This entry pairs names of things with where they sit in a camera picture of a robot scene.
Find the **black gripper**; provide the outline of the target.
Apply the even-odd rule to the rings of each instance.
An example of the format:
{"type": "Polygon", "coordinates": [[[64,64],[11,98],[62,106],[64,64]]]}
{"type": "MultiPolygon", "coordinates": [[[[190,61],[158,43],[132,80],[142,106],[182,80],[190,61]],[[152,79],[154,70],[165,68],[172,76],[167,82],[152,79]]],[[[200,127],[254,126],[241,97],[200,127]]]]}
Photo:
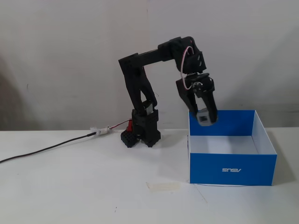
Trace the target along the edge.
{"type": "Polygon", "coordinates": [[[215,123],[218,119],[218,110],[213,92],[214,81],[209,73],[190,73],[184,80],[176,81],[179,96],[192,115],[196,115],[199,123],[215,123]],[[195,96],[202,98],[205,108],[198,110],[195,96]]]}

